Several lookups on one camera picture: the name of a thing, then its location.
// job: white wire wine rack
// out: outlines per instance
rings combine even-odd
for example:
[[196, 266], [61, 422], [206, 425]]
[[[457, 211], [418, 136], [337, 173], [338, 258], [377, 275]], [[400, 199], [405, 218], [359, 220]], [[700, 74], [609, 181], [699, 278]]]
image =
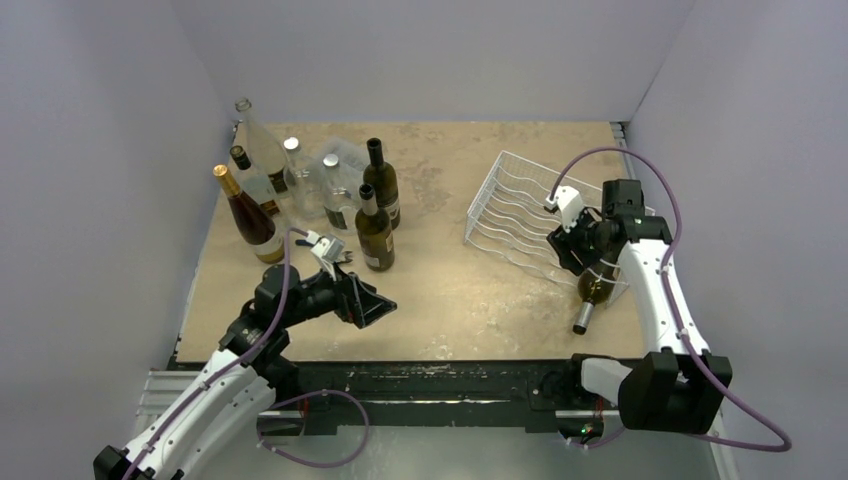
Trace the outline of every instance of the white wire wine rack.
[[[494, 254], [526, 273], [562, 285], [575, 285], [577, 277], [559, 266], [556, 253], [545, 237], [560, 222], [543, 208], [558, 172], [501, 151], [483, 185], [468, 208], [466, 244]], [[586, 206], [601, 206], [601, 189], [566, 176], [562, 185], [576, 188]], [[619, 272], [610, 296], [611, 304], [627, 288]]]

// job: brown wine bottle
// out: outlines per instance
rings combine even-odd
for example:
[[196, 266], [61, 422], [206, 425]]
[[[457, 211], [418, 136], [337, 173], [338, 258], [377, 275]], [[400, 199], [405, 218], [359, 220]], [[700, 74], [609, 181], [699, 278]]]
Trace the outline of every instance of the brown wine bottle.
[[583, 300], [574, 326], [571, 327], [577, 335], [586, 333], [595, 305], [606, 302], [612, 294], [617, 270], [613, 265], [615, 258], [612, 255], [604, 256], [601, 261], [587, 268], [577, 280], [577, 293]]
[[385, 209], [392, 219], [392, 230], [400, 225], [400, 197], [397, 189], [397, 173], [383, 158], [383, 142], [372, 138], [366, 142], [371, 164], [362, 173], [362, 182], [374, 187], [377, 206]]
[[227, 196], [239, 233], [253, 247], [256, 258], [265, 263], [282, 260], [285, 255], [283, 235], [277, 231], [271, 217], [239, 187], [226, 165], [217, 165], [212, 173]]
[[356, 212], [356, 234], [371, 270], [382, 272], [395, 263], [395, 245], [389, 214], [377, 206], [374, 187], [367, 183], [359, 187], [362, 208]]

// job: glass bottle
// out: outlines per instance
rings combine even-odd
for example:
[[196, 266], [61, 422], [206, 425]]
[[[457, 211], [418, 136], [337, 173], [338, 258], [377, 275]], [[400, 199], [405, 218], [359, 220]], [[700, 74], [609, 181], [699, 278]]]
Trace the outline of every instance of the glass bottle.
[[612, 294], [618, 273], [614, 262], [614, 255], [604, 255], [598, 263], [587, 268], [577, 280], [577, 293], [583, 300], [577, 318], [574, 320], [574, 326], [571, 327], [577, 335], [586, 333], [595, 305], [606, 302]]
[[239, 187], [226, 165], [217, 165], [212, 173], [227, 196], [239, 233], [253, 247], [256, 258], [265, 263], [282, 260], [285, 255], [282, 231], [277, 230], [271, 217]]
[[336, 154], [324, 157], [324, 184], [321, 190], [324, 200], [324, 212], [330, 225], [343, 235], [356, 231], [356, 212], [359, 202], [348, 188], [349, 182], [342, 171], [342, 165]]
[[371, 164], [365, 167], [362, 181], [374, 187], [377, 192], [377, 205], [386, 209], [392, 219], [392, 229], [400, 225], [400, 200], [397, 189], [397, 173], [389, 162], [383, 159], [383, 142], [372, 138], [366, 142]]
[[377, 206], [374, 187], [367, 183], [359, 187], [362, 208], [356, 213], [356, 233], [365, 264], [371, 270], [382, 272], [395, 263], [395, 245], [392, 221], [386, 210]]
[[247, 130], [247, 151], [256, 165], [268, 175], [277, 196], [286, 198], [290, 195], [285, 181], [286, 152], [277, 137], [256, 121], [252, 107], [250, 100], [244, 97], [236, 100], [236, 111], [244, 117], [242, 128]]
[[294, 197], [298, 213], [306, 219], [313, 220], [324, 216], [324, 202], [321, 199], [320, 170], [315, 161], [303, 151], [300, 141], [289, 137], [283, 141], [283, 147], [289, 159], [289, 172], [286, 182]]
[[280, 214], [277, 203], [277, 192], [265, 172], [250, 162], [244, 148], [236, 145], [230, 149], [230, 157], [235, 162], [237, 171], [233, 172], [238, 184], [270, 217]]

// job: marble-patterned surface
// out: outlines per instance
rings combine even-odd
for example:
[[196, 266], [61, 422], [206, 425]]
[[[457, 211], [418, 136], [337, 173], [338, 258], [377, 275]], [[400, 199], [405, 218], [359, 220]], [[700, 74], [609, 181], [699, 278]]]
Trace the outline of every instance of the marble-patterned surface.
[[[576, 336], [571, 322], [579, 299], [573, 287], [534, 278], [462, 243], [466, 211], [501, 150], [558, 170], [586, 149], [614, 145], [608, 124], [279, 124], [272, 130], [280, 138], [297, 136], [309, 152], [331, 135], [359, 145], [380, 137], [400, 181], [402, 222], [394, 235], [395, 265], [383, 273], [368, 270], [356, 237], [344, 238], [356, 252], [347, 270], [395, 300], [398, 310], [365, 330], [332, 314], [298, 325], [290, 329], [287, 358], [519, 359], [565, 358], [576, 352], [641, 356], [641, 331], [629, 292], [611, 308], [599, 309], [589, 332]], [[617, 154], [591, 157], [572, 172], [594, 185], [624, 176]], [[211, 171], [209, 181], [214, 181]], [[306, 248], [294, 250], [294, 266], [304, 275], [317, 271]], [[252, 297], [265, 268], [241, 240], [220, 195], [189, 299], [180, 361], [209, 357]]]

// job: white bracket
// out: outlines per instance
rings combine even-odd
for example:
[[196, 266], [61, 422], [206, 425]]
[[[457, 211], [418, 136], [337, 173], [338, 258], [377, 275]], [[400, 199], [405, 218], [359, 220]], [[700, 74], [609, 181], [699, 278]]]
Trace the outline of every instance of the white bracket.
[[318, 235], [312, 230], [307, 234], [306, 241], [313, 244], [310, 251], [315, 256], [315, 260], [318, 261], [321, 269], [329, 273], [333, 281], [338, 280], [333, 263], [337, 262], [343, 255], [344, 241], [332, 235]]
[[577, 225], [577, 217], [580, 216], [583, 207], [583, 197], [574, 187], [557, 187], [553, 200], [550, 197], [545, 197], [545, 208], [548, 211], [559, 210], [562, 228], [566, 233]]

